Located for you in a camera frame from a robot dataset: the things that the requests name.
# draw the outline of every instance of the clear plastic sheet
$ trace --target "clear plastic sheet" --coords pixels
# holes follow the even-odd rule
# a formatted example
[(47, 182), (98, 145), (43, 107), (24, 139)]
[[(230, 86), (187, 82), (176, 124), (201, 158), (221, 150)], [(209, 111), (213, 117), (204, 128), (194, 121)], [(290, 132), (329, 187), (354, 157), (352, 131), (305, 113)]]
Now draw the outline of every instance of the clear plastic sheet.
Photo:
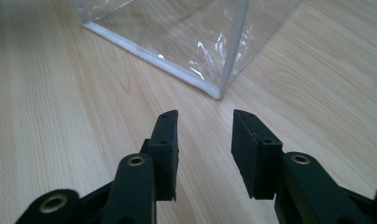
[(85, 27), (221, 99), (300, 0), (75, 0)]

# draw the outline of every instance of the screw hole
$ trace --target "screw hole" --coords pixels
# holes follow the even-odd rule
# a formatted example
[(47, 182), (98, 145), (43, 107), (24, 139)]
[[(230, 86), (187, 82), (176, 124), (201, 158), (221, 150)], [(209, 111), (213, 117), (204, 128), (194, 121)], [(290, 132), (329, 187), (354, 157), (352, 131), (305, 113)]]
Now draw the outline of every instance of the screw hole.
[(53, 213), (64, 207), (67, 203), (67, 197), (63, 194), (56, 194), (49, 196), (44, 202), (40, 204), (39, 210), (41, 213)]
[(265, 144), (271, 144), (271, 143), (273, 143), (273, 140), (271, 138), (264, 138), (263, 141), (264, 141)]
[(302, 164), (302, 165), (306, 165), (306, 164), (311, 163), (310, 159), (308, 159), (305, 156), (301, 156), (301, 155), (294, 155), (294, 156), (291, 157), (291, 160), (293, 160), (294, 162), (296, 162), (298, 164)]
[(130, 166), (138, 166), (142, 165), (143, 163), (145, 163), (145, 159), (142, 157), (133, 157), (128, 160), (128, 164)]

